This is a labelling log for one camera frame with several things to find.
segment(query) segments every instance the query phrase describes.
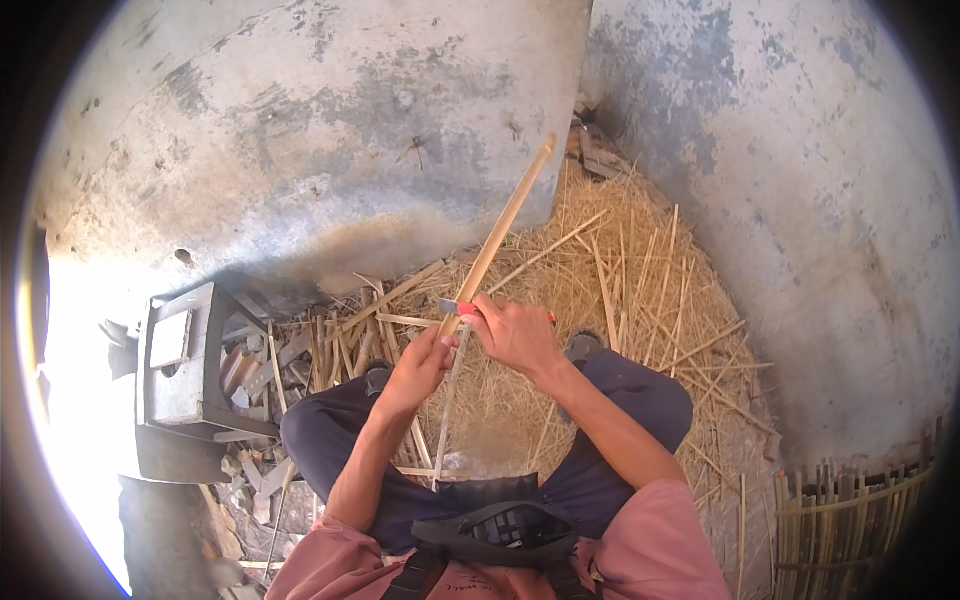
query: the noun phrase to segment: foot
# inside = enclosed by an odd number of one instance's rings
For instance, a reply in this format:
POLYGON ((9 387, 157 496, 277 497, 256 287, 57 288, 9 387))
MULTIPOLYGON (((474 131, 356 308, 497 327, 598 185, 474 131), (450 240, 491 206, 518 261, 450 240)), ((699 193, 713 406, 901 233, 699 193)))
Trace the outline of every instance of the foot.
POLYGON ((367 397, 376 400, 383 394, 387 388, 387 382, 390 381, 390 373, 394 368, 385 360, 374 360, 364 371, 364 379, 367 380, 367 397))
MULTIPOLYGON (((592 329, 577 329, 570 334, 570 339, 566 341, 564 356, 566 360, 573 363, 577 371, 583 372, 587 362, 602 349, 603 339, 592 329)), ((566 422, 572 420, 563 406, 557 406, 557 413, 566 422)))

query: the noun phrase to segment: concrete wall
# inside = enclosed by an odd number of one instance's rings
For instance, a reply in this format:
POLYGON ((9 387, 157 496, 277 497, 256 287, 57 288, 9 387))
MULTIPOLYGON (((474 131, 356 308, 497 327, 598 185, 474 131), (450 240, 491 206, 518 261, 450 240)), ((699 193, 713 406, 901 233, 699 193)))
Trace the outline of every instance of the concrete wall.
POLYGON ((52 124, 50 253, 137 307, 214 278, 273 315, 407 273, 484 239, 563 138, 588 21, 588 0, 131 0, 52 124))
POLYGON ((960 361, 956 189, 861 2, 597 0, 583 87, 778 366, 788 462, 916 457, 960 361))

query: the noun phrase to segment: dark blue pants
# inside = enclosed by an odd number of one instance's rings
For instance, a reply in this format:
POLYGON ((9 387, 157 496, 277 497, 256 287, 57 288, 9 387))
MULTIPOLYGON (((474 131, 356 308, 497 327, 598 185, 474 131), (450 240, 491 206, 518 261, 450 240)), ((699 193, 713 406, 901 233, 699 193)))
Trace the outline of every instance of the dark blue pants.
MULTIPOLYGON (((584 375, 667 450, 677 451, 693 419, 690 396, 679 383, 609 349, 590 359, 584 375)), ((283 445, 324 503, 373 406, 365 391, 366 382, 358 377, 308 396, 292 406, 280 424, 283 445)), ((599 540, 634 491, 578 431, 570 453, 540 487, 540 497, 567 509, 582 536, 599 540)), ((454 518, 465 512, 453 500, 387 467, 369 534, 386 554, 399 555, 417 543, 410 533, 415 520, 454 518)))

